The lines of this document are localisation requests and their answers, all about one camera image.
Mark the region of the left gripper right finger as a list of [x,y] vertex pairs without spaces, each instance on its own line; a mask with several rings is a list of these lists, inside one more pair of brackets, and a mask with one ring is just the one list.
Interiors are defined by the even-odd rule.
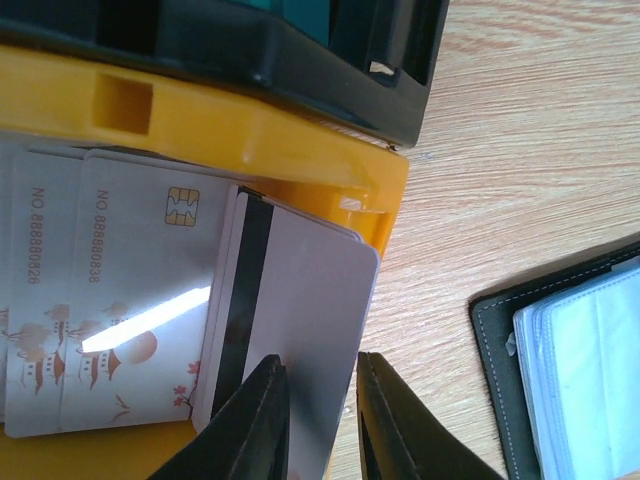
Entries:
[[426,408],[376,352],[357,359],[356,400],[364,479],[498,479]]

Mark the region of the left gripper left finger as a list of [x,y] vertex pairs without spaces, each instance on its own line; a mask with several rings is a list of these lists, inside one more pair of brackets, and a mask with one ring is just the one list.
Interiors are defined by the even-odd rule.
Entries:
[[286,368],[265,356],[206,428],[153,479],[285,479],[290,394]]

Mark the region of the black card holder wallet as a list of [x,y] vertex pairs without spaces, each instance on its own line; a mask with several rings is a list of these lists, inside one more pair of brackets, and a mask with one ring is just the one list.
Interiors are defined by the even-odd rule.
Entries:
[[473,300],[471,324],[512,479],[639,468],[639,246]]

